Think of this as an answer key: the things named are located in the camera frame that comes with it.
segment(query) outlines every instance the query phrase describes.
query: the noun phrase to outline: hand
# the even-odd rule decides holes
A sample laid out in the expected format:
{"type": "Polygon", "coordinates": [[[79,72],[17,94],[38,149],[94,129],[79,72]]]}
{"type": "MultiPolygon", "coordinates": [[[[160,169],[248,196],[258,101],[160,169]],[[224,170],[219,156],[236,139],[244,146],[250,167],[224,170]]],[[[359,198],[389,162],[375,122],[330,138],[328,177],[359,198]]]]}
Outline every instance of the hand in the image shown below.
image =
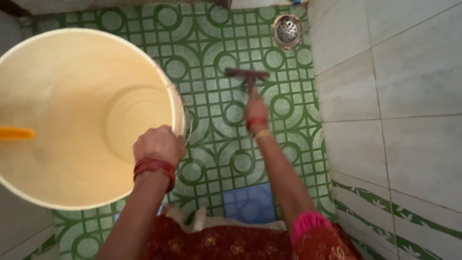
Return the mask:
{"type": "Polygon", "coordinates": [[[186,154],[184,144],[184,137],[176,137],[170,126],[150,128],[133,145],[135,162],[150,156],[165,160],[176,167],[186,154]]]}
{"type": "MultiPolygon", "coordinates": [[[[253,87],[249,91],[249,102],[247,103],[244,113],[245,121],[249,121],[253,118],[268,118],[268,115],[268,107],[263,102],[263,98],[258,95],[257,88],[253,87]]],[[[265,129],[268,129],[268,124],[252,124],[249,132],[255,135],[265,129]]]]}

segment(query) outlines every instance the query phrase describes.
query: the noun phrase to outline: bucket rim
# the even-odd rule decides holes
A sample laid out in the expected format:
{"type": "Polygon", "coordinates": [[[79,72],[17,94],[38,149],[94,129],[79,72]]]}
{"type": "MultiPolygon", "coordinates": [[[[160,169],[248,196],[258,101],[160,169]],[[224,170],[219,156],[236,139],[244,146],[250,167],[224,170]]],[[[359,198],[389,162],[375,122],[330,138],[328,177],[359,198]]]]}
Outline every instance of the bucket rim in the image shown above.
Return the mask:
{"type": "MultiPolygon", "coordinates": [[[[138,48],[133,43],[131,43],[128,40],[126,40],[126,39],[124,39],[122,37],[119,37],[117,35],[114,35],[114,34],[111,34],[111,33],[105,32],[105,31],[100,31],[100,30],[96,30],[96,29],[90,29],[90,28],[62,28],[62,29],[56,29],[56,30],[52,30],[52,31],[47,31],[47,32],[40,33],[40,34],[37,34],[35,36],[32,36],[32,37],[30,37],[28,39],[25,39],[24,41],[22,41],[22,42],[16,44],[15,46],[13,46],[11,49],[9,49],[7,52],[5,52],[2,56],[0,56],[0,66],[14,52],[18,51],[19,49],[25,47],[26,45],[28,45],[28,44],[36,41],[36,40],[39,40],[39,39],[45,38],[45,37],[49,37],[49,36],[52,36],[52,35],[56,35],[56,34],[63,34],[63,33],[69,33],[69,32],[90,33],[90,34],[96,34],[96,35],[111,38],[113,40],[116,40],[116,41],[126,45],[127,47],[130,47],[132,50],[134,50],[139,55],[141,55],[146,61],[148,61],[150,63],[150,65],[155,70],[157,70],[157,72],[159,73],[159,76],[162,79],[162,82],[164,83],[164,85],[167,88],[167,93],[168,93],[169,100],[170,100],[170,108],[171,108],[171,111],[172,111],[171,112],[172,113],[172,129],[175,129],[175,127],[177,127],[176,126],[176,113],[175,113],[176,107],[175,107],[175,100],[174,100],[174,96],[173,96],[176,93],[175,85],[170,81],[170,79],[167,77],[165,72],[160,68],[160,66],[154,60],[152,60],[152,58],[147,53],[142,51],[140,48],[138,48]]],[[[129,191],[127,191],[126,193],[124,193],[124,194],[122,194],[122,195],[120,195],[120,196],[118,196],[116,198],[112,198],[112,199],[110,199],[108,201],[101,202],[101,203],[96,203],[96,204],[91,204],[91,205],[86,205],[86,206],[66,206],[66,205],[61,205],[61,204],[54,204],[54,203],[50,203],[50,202],[45,202],[45,201],[39,200],[37,198],[34,198],[34,197],[26,194],[24,191],[16,188],[13,184],[11,184],[8,180],[6,180],[1,173],[0,173],[0,183],[6,189],[11,191],[13,194],[15,194],[16,196],[18,196],[18,197],[20,197],[20,198],[22,198],[22,199],[24,199],[24,200],[26,200],[26,201],[28,201],[30,203],[33,203],[35,205],[39,205],[41,207],[45,207],[45,208],[49,208],[49,209],[53,209],[53,210],[89,210],[89,209],[94,209],[94,208],[109,205],[109,204],[111,204],[113,202],[116,202],[116,201],[122,199],[122,198],[125,198],[126,196],[130,195],[132,193],[132,191],[133,191],[133,188],[132,188],[129,191]]]]}

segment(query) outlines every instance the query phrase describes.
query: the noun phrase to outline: plastic bucket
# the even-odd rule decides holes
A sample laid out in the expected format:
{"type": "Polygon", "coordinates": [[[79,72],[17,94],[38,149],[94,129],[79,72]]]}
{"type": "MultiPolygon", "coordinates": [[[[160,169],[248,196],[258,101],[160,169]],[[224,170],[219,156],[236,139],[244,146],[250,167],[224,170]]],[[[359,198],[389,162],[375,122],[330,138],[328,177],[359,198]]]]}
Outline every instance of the plastic bucket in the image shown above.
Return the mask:
{"type": "Polygon", "coordinates": [[[0,58],[0,125],[36,132],[0,142],[0,182],[34,204],[82,210],[127,196],[132,145],[163,124],[184,134],[181,98],[159,66],[120,37],[55,30],[0,58]]]}

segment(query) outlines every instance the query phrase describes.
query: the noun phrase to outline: red bangle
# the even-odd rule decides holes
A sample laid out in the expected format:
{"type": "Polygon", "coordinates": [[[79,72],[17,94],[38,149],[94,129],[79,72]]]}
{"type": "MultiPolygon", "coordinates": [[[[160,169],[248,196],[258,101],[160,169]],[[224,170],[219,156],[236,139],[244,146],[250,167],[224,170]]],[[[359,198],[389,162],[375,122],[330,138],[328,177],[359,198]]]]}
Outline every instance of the red bangle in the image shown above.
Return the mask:
{"type": "Polygon", "coordinates": [[[254,124],[268,124],[268,119],[267,118],[251,118],[247,120],[247,131],[250,131],[250,128],[254,124]]]}
{"type": "Polygon", "coordinates": [[[163,173],[170,179],[170,183],[166,191],[169,193],[171,190],[173,190],[173,187],[175,187],[175,170],[175,167],[169,162],[156,158],[145,157],[136,163],[135,169],[133,170],[133,181],[135,181],[136,176],[142,172],[148,171],[154,173],[163,173]]]}

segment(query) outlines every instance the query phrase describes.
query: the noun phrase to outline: gold bangle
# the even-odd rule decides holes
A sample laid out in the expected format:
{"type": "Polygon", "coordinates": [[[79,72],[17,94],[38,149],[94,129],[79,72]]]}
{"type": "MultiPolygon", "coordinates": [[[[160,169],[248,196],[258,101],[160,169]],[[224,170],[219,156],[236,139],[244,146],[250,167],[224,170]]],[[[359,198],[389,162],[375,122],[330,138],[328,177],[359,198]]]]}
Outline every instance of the gold bangle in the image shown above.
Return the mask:
{"type": "Polygon", "coordinates": [[[261,130],[258,133],[256,133],[254,135],[254,138],[258,139],[258,138],[267,137],[267,136],[273,136],[273,133],[270,130],[265,129],[265,130],[261,130]]]}

